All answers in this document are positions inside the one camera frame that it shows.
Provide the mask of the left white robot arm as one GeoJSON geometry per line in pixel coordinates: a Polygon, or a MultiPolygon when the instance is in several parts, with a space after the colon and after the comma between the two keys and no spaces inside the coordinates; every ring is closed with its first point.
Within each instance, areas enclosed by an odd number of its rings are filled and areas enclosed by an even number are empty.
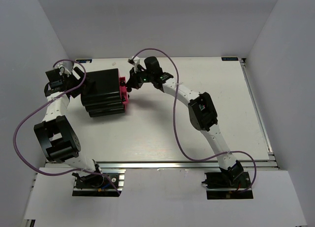
{"type": "Polygon", "coordinates": [[[80,153],[81,145],[74,129],[66,118],[70,99],[90,92],[95,81],[84,75],[78,68],[67,69],[65,64],[57,63],[46,72],[49,82],[44,94],[50,103],[41,123],[34,126],[37,140],[49,162],[65,163],[79,170],[77,177],[85,177],[93,187],[103,184],[104,175],[99,165],[80,153]]]}

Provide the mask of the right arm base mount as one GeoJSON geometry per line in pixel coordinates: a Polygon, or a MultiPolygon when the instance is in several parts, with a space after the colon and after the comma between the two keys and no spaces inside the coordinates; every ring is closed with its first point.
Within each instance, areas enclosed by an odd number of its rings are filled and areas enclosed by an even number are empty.
{"type": "Polygon", "coordinates": [[[206,190],[208,200],[242,200],[253,199],[252,188],[257,178],[254,169],[252,178],[244,171],[235,181],[230,181],[222,172],[204,171],[202,187],[206,190]]]}

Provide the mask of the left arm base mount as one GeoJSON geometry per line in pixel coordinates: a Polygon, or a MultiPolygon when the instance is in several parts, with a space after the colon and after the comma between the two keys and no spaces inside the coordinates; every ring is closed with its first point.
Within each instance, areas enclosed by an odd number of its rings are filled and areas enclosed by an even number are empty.
{"type": "Polygon", "coordinates": [[[75,177],[72,196],[75,197],[119,197],[122,192],[120,173],[95,175],[83,172],[72,173],[75,177]]]}

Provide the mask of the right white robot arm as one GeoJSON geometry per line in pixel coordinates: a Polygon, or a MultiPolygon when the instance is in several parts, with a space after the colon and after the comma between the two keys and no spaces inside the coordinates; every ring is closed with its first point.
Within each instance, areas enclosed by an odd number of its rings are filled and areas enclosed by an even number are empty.
{"type": "Polygon", "coordinates": [[[183,103],[188,108],[191,125],[201,132],[217,155],[223,183],[228,187],[239,183],[244,169],[221,134],[218,114],[210,94],[192,91],[179,83],[173,75],[162,70],[156,57],[147,57],[144,60],[145,67],[136,56],[130,57],[128,63],[133,68],[129,71],[127,91],[140,89],[144,83],[152,83],[156,89],[173,96],[175,102],[179,100],[183,103]]]}

